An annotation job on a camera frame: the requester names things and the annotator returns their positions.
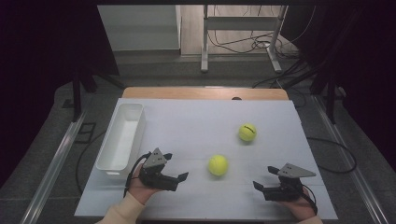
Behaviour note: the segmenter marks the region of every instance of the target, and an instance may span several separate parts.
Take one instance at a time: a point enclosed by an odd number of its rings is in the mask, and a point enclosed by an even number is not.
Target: person's left hand
[[[129,185],[128,192],[132,194],[140,203],[145,204],[151,195],[154,193],[161,191],[161,189],[153,189],[146,187],[142,181],[139,179],[140,169],[142,168],[143,163],[140,163],[136,170],[134,171],[134,175],[132,176],[131,184]]]

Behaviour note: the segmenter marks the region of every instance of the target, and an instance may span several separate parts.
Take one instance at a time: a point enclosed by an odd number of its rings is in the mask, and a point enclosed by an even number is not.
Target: white wall
[[[180,49],[180,6],[98,6],[113,51]]]

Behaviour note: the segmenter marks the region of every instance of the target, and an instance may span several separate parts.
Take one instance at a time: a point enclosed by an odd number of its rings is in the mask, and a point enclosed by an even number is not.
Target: wooden floor
[[[272,17],[277,16],[280,6],[209,6],[208,16],[228,16],[228,17]],[[181,54],[182,55],[196,55],[201,54],[204,33],[204,7],[203,6],[181,6]],[[250,38],[251,36],[265,35],[271,31],[209,31],[209,38],[216,45],[221,43],[232,42],[236,40]],[[216,47],[208,38],[209,54],[235,54],[231,50]],[[261,37],[258,40],[270,40],[270,37]],[[278,48],[282,47],[283,52],[294,52],[296,48],[289,43],[288,40],[282,36],[279,37],[282,41],[277,42]],[[229,45],[222,45],[223,47],[233,49],[235,51],[244,52],[251,50],[253,40],[249,39],[238,43]],[[253,50],[250,53],[266,53],[265,49]]]

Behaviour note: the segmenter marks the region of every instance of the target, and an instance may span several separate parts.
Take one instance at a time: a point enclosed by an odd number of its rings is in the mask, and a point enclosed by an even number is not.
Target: black stand
[[[295,84],[305,80],[306,78],[317,75],[310,87],[312,94],[320,94],[327,84],[327,104],[326,104],[326,114],[332,123],[335,123],[333,117],[334,109],[334,99],[335,99],[335,73],[332,69],[334,65],[337,53],[341,51],[343,44],[346,42],[353,25],[358,21],[359,15],[362,12],[362,7],[353,8],[352,12],[348,16],[347,23],[343,26],[341,33],[335,40],[332,48],[325,57],[322,63],[312,68],[310,71],[296,77],[295,79],[282,84],[284,90],[294,86]]]

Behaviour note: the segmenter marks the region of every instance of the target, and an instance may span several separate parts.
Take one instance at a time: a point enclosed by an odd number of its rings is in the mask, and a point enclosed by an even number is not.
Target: gray floor
[[[252,57],[211,56],[209,72],[200,72],[199,57],[153,57],[149,60],[135,60],[128,63],[127,55],[118,57],[120,77],[115,79],[127,86],[225,86],[251,87],[255,82],[277,76],[265,55]],[[294,60],[282,60],[281,65],[288,68]],[[95,77],[98,90],[92,101],[84,122],[95,122],[94,135],[106,130],[117,99],[122,90]],[[331,139],[318,107],[308,92],[311,80],[301,82],[288,91],[295,103],[306,136]],[[258,88],[268,88],[269,84]],[[27,206],[32,200],[44,173],[60,145],[73,117],[72,108],[63,108],[64,101],[72,98],[71,84],[56,91],[55,104],[40,133],[29,148],[11,178],[0,190],[1,223],[19,223]],[[396,223],[396,175],[373,143],[342,107],[342,101],[335,105],[336,127],[346,145],[357,157],[359,169],[364,175],[376,198],[382,205],[389,223]],[[80,134],[77,140],[86,140]],[[62,171],[49,195],[37,223],[94,223],[99,218],[74,217],[80,194],[78,182],[84,188],[94,164],[103,136],[90,146],[74,144],[64,162]],[[318,164],[333,169],[346,168],[340,159],[338,147],[331,144],[309,141]],[[321,172],[339,216],[338,221],[325,223],[374,223],[361,194],[350,175],[335,175]]]

